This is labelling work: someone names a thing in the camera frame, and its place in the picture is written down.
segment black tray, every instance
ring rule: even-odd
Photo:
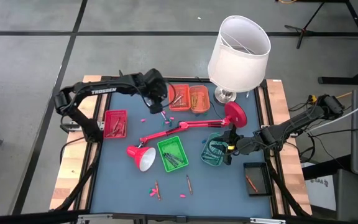
[[[272,185],[267,171],[267,164],[265,162],[246,162],[243,166],[249,196],[272,196]],[[258,192],[250,185],[246,176],[248,176]]]

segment lamp base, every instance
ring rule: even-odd
[[[216,87],[214,92],[214,99],[217,103],[226,104],[236,100],[237,93],[226,91],[220,87]]]

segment orange tray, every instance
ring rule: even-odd
[[[176,96],[173,94],[173,88],[175,88]],[[169,102],[175,102],[169,105],[169,109],[172,111],[185,111],[190,109],[190,94],[189,94],[189,85],[179,84],[179,85],[170,85],[168,91]]]
[[[193,113],[205,113],[211,107],[209,103],[208,88],[203,85],[190,87],[191,111]]]

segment red lamp arm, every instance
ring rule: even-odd
[[[173,133],[178,133],[180,131],[185,131],[189,128],[202,128],[202,127],[210,127],[210,128],[221,128],[229,125],[230,116],[225,117],[224,119],[219,120],[209,120],[209,121],[180,121],[178,127],[170,129],[168,131],[162,131],[159,133],[151,134],[146,137],[140,138],[140,144],[144,145],[149,140],[156,139],[163,136],[168,136]]]

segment teal basket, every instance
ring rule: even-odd
[[[160,141],[157,143],[157,146],[160,151],[165,171],[172,172],[189,164],[185,150],[183,150],[183,146],[181,145],[178,136]]]
[[[222,161],[223,161],[223,152],[219,149],[216,149],[215,147],[212,147],[211,145],[223,145],[225,147],[227,147],[227,143],[225,142],[217,142],[217,141],[211,141],[212,138],[218,137],[220,136],[219,133],[212,133],[209,135],[208,140],[205,143],[204,149],[201,152],[201,160],[204,161],[205,163],[211,165],[211,166],[219,166],[221,165]],[[209,148],[210,150],[216,154],[212,154],[208,149],[207,149],[207,144],[209,143]]]

